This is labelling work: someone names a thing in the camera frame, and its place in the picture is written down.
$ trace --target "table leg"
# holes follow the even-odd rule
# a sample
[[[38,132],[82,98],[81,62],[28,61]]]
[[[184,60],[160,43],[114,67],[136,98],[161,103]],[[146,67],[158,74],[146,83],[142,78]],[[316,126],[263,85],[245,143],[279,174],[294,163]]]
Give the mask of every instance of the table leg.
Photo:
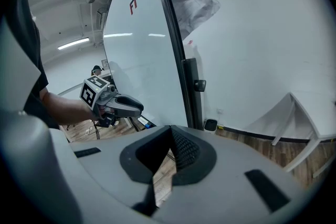
[[[292,115],[294,114],[294,111],[295,111],[295,102],[292,101],[292,104],[290,106],[290,111],[289,111],[284,123],[282,125],[280,125],[278,128],[276,128],[276,130],[275,130],[275,133],[274,133],[275,138],[272,141],[272,146],[275,146],[279,142],[281,136],[283,135],[286,127],[289,124],[290,119],[292,118]]]
[[[315,173],[313,173],[313,178],[318,177],[325,169],[328,168],[330,164],[336,159],[336,153],[320,168],[318,169]]]
[[[71,139],[71,137],[68,135],[67,131],[64,130],[63,126],[60,125],[60,126],[59,126],[59,129],[64,133],[64,135],[65,135],[65,137],[67,138],[67,140],[69,141],[69,143],[71,143],[71,142],[72,142],[72,139]]]
[[[283,169],[285,172],[290,172],[296,166],[298,166],[308,155],[318,146],[321,139],[317,137],[313,137],[307,146],[300,152],[298,156],[296,156],[289,164],[287,164]]]
[[[132,128],[132,124],[130,123],[129,119],[128,118],[124,118],[125,121],[126,121],[126,124],[128,125],[128,128]]]

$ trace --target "black shirt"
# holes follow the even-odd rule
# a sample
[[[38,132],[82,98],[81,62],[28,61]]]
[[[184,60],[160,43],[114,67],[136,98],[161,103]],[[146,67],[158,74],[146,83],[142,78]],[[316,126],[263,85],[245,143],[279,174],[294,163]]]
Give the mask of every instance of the black shirt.
[[[22,50],[41,72],[30,92],[24,110],[27,114],[43,120],[49,128],[59,129],[57,122],[48,114],[39,97],[40,91],[48,85],[48,80],[41,62],[39,32],[31,17],[28,0],[12,0],[6,11],[6,18]]]

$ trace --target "red logo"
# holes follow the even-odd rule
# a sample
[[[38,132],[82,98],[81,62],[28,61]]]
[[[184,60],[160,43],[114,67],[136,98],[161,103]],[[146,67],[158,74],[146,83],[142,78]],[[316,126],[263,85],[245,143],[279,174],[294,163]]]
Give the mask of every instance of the red logo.
[[[134,8],[137,8],[137,0],[132,0],[130,3],[131,15],[133,15],[133,10],[132,10],[133,2],[134,2]]]

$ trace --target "wooden floor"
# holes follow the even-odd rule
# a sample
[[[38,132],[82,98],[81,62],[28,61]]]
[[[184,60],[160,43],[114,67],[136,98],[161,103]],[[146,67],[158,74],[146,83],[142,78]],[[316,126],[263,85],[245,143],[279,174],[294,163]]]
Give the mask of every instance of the wooden floor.
[[[143,129],[143,125],[137,121],[137,119],[133,118],[133,120],[138,127]],[[86,129],[89,127],[92,127],[92,130],[88,135],[85,135]],[[134,127],[129,128],[127,126],[124,119],[121,119],[119,125],[115,127],[99,127],[98,130],[100,133],[100,139],[112,138],[136,132]],[[97,139],[95,128],[93,127],[93,123],[91,121],[84,121],[77,124],[75,127],[70,126],[69,131],[67,131],[67,135],[72,141],[90,141]],[[217,130],[216,135],[245,143],[281,167],[285,167],[289,162],[291,162],[292,159],[294,159],[306,146],[306,144],[288,142],[278,142],[276,146],[272,146],[271,140],[263,140],[220,129]],[[317,182],[326,176],[327,171],[323,172],[317,178],[312,178],[312,174],[316,172],[333,155],[334,152],[335,143],[320,143],[319,146],[308,156],[308,158],[294,168],[291,173],[304,188],[307,188],[312,183]],[[157,206],[160,206],[169,197],[171,193],[172,176],[175,173],[175,161],[166,157],[161,164],[160,169],[153,177]]]

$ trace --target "white table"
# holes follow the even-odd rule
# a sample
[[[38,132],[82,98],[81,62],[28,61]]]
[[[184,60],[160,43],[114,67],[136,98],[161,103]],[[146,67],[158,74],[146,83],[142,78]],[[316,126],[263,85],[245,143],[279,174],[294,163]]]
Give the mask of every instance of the white table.
[[[290,93],[292,105],[284,123],[278,128],[278,133],[272,141],[276,145],[280,140],[286,125],[295,111],[295,104],[309,119],[313,131],[307,146],[285,168],[286,172],[298,166],[318,146],[322,140],[336,137],[336,105],[335,99],[330,96],[315,93],[295,91]]]
[[[112,76],[113,74],[114,74],[114,70],[111,70],[111,71],[110,71],[110,69],[102,70],[102,72],[100,74],[100,77],[105,78],[105,77],[108,77],[108,76]]]

